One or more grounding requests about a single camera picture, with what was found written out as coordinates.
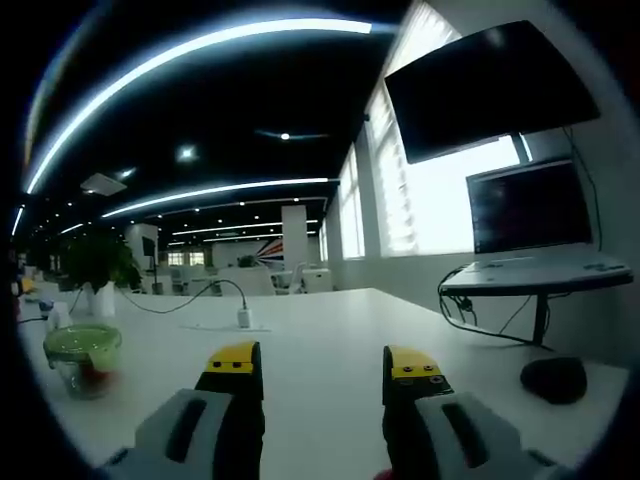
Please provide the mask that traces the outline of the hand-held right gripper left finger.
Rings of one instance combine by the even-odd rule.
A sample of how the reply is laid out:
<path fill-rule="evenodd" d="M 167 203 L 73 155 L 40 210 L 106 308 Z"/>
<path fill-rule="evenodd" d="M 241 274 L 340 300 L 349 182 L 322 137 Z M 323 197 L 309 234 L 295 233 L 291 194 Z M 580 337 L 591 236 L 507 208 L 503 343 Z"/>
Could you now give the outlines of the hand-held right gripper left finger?
<path fill-rule="evenodd" d="M 103 466 L 108 479 L 258 479 L 265 433 L 261 347 L 224 346 L 192 389 L 136 429 L 134 445 Z"/>

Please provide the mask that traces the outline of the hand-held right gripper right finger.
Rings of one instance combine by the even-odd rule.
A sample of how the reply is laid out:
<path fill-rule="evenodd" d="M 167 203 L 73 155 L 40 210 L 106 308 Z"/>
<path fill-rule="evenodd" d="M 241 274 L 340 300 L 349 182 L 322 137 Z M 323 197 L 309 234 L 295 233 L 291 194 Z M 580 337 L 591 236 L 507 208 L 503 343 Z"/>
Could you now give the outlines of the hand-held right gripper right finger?
<path fill-rule="evenodd" d="M 382 431 L 392 479 L 548 479 L 550 464 L 518 430 L 470 394 L 457 393 L 435 360 L 383 348 Z"/>

